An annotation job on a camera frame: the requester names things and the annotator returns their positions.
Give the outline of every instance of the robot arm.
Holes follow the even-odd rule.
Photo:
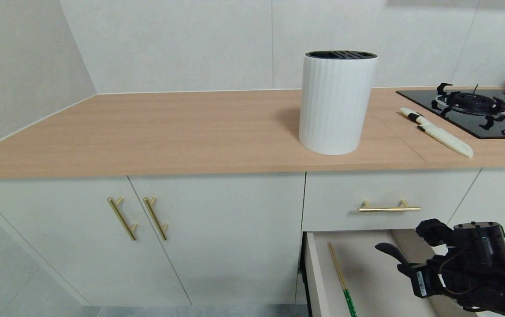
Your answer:
[[[396,258],[397,270],[409,277],[413,293],[422,299],[451,297],[472,312],[505,315],[505,233],[496,222],[471,222],[450,229],[437,219],[422,221],[416,233],[430,246],[445,244],[446,255],[426,263],[408,263],[390,243],[375,247]]]

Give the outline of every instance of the floor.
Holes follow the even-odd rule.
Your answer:
[[[307,305],[104,307],[97,317],[308,317]]]

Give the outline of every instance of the cable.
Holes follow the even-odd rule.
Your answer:
[[[455,257],[459,256],[462,254],[462,252],[464,252],[464,250],[460,250],[458,251],[455,255],[452,255],[452,257],[450,257],[450,259],[444,261],[440,267],[438,268],[438,274],[442,276],[442,267],[444,267],[445,264],[447,264],[449,261],[451,261],[452,259],[454,259]],[[480,286],[485,286],[485,285],[488,285],[488,283],[479,283],[478,285],[474,286],[474,287],[471,287],[470,289],[467,289],[466,291],[462,291],[462,292],[457,292],[457,291],[451,291],[450,289],[447,289],[446,286],[443,286],[444,289],[450,293],[450,294],[453,294],[453,295],[464,295],[466,293],[469,293],[471,291],[473,291],[474,289],[477,289],[478,287]]]

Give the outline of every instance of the gas stove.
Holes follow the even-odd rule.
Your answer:
[[[505,139],[505,90],[400,90],[397,93],[427,108],[480,139]]]

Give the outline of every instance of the chopstick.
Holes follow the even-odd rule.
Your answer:
[[[341,288],[343,289],[343,293],[345,294],[347,305],[349,305],[349,312],[351,313],[351,317],[357,317],[355,311],[355,305],[353,304],[353,299],[351,298],[351,293],[349,293],[349,289],[347,289],[347,284],[345,283],[343,273],[341,273],[341,267],[339,266],[339,262],[337,262],[337,258],[335,257],[335,251],[333,251],[333,245],[331,245],[331,241],[328,241],[327,245],[329,245],[329,251],[331,252],[331,257],[333,258],[333,264],[335,264],[337,275],[339,275],[339,282],[341,283]]]

